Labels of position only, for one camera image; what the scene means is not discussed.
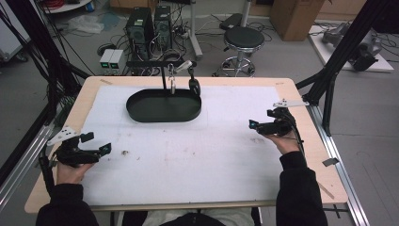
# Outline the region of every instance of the floor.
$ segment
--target floor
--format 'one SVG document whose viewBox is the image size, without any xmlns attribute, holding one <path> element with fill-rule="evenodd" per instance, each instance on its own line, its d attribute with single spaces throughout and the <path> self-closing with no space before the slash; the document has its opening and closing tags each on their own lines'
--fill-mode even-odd
<svg viewBox="0 0 399 226">
<path fill-rule="evenodd" d="M 108 6 L 99 1 L 96 11 L 89 15 L 99 15 L 108 12 Z M 184 9 L 186 17 L 189 8 Z M 229 8 L 229 12 L 239 11 Z M 59 26 L 63 26 L 70 18 L 87 14 L 82 8 L 61 13 L 55 16 Z M 222 34 L 218 29 L 215 17 L 206 16 L 209 12 L 199 6 L 197 33 Z M 77 54 L 85 61 L 95 74 L 102 74 L 97 49 L 102 44 L 116 41 L 115 35 L 123 35 L 126 24 L 123 15 L 118 14 L 119 21 L 110 25 L 100 35 L 89 35 L 73 31 L 65 34 Z M 217 14 L 220 20 L 225 16 Z M 271 27 L 267 18 L 250 17 L 249 22 L 264 24 Z M 264 31 L 268 41 L 264 47 L 251 59 L 257 66 L 258 77 L 289 77 L 295 82 L 319 72 L 323 68 L 322 61 L 316 54 L 309 40 L 285 42 L 281 41 L 275 31 Z M 198 35 L 203 58 L 198 61 L 196 76 L 211 76 L 219 64 L 227 57 L 235 55 L 234 51 L 223 52 L 225 47 L 222 37 Z M 187 53 L 184 59 L 195 60 L 189 41 L 186 43 Z M 359 196 L 360 203 L 370 222 L 370 225 L 393 226 L 399 222 L 399 56 L 397 48 L 388 48 L 380 53 L 385 59 L 392 60 L 392 73 L 356 73 L 341 71 L 335 87 L 334 102 L 331 115 L 331 133 L 340 152 L 343 164 L 349 174 L 352 184 Z M 84 64 L 67 47 L 67 54 L 75 66 L 90 73 Z M 302 94 L 309 88 L 300 90 Z M 46 83 L 37 72 L 33 62 L 11 60 L 0 68 L 0 164 L 10 155 L 18 142 L 24 136 L 33 120 L 39 115 L 46 104 Z M 0 213 L 0 225 L 32 225 L 35 215 L 24 212 L 24 203 L 36 182 L 40 170 L 33 167 L 24 177 L 16 192 Z M 263 225 L 275 225 L 273 207 L 263 207 Z M 109 213 L 96 213 L 101 225 L 109 225 Z M 353 225 L 347 213 L 327 212 L 329 225 Z"/>
</svg>

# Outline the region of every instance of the black stool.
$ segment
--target black stool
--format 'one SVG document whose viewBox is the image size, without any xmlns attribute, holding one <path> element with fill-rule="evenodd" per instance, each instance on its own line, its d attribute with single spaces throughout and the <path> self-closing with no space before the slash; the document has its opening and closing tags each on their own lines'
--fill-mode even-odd
<svg viewBox="0 0 399 226">
<path fill-rule="evenodd" d="M 223 61 L 219 72 L 226 76 L 237 76 L 243 73 L 249 77 L 255 74 L 255 65 L 244 54 L 253 54 L 264 44 L 264 36 L 260 31 L 249 27 L 235 26 L 226 31 L 224 42 L 227 47 L 238 52 L 238 56 L 227 58 Z"/>
</svg>

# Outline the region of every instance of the black oval tray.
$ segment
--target black oval tray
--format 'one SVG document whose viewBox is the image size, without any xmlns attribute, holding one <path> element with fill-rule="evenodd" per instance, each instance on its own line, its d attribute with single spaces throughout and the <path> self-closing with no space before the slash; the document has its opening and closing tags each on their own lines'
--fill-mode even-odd
<svg viewBox="0 0 399 226">
<path fill-rule="evenodd" d="M 201 110 L 201 98 L 189 89 L 143 89 L 129 97 L 126 109 L 139 122 L 192 121 Z"/>
</svg>

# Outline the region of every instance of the desk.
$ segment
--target desk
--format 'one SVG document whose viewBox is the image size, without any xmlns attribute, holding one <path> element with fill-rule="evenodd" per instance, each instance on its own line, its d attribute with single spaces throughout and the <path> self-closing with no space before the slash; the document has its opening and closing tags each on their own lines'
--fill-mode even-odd
<svg viewBox="0 0 399 226">
<path fill-rule="evenodd" d="M 188 77 L 176 77 L 177 84 L 188 84 Z M 299 93 L 292 80 L 286 78 L 213 78 L 199 77 L 202 87 L 228 86 L 228 87 L 274 87 L 279 97 L 288 100 L 301 100 Z M 136 86 L 154 87 L 162 86 L 160 77 L 90 77 L 86 80 L 72 111 L 67 118 L 66 124 L 76 131 L 80 131 L 87 116 L 92 108 L 100 86 Z M 334 167 L 325 167 L 322 162 L 328 159 L 327 151 L 319 138 L 313 125 L 311 117 L 305 106 L 293 107 L 290 109 L 297 121 L 297 127 L 305 140 L 304 148 L 309 167 L 316 171 L 317 181 L 321 187 L 323 203 L 344 203 L 347 196 L 343 184 Z M 39 209 L 49 201 L 49 196 L 45 190 L 44 183 L 40 177 L 29 196 L 25 211 L 27 213 L 37 213 Z M 118 211 L 118 210 L 138 210 L 138 209 L 168 209 L 168 208 L 205 208 L 205 207 L 232 207 L 232 206 L 263 206 L 274 205 L 274 200 L 250 200 L 240 202 L 195 202 L 184 204 L 151 204 L 146 203 L 135 205 L 110 205 L 92 206 L 94 211 Z"/>
</svg>

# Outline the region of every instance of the black sleeve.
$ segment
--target black sleeve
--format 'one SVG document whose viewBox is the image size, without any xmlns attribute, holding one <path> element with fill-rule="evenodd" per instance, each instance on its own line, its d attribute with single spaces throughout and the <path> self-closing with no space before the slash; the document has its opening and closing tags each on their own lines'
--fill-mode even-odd
<svg viewBox="0 0 399 226">
<path fill-rule="evenodd" d="M 83 187 L 81 185 L 62 184 L 55 186 L 50 203 L 39 210 L 36 225 L 98 226 L 93 212 L 82 199 Z"/>
<path fill-rule="evenodd" d="M 277 225 L 327 225 L 316 174 L 307 168 L 302 153 L 287 153 L 280 162 L 284 171 L 279 177 Z"/>
</svg>

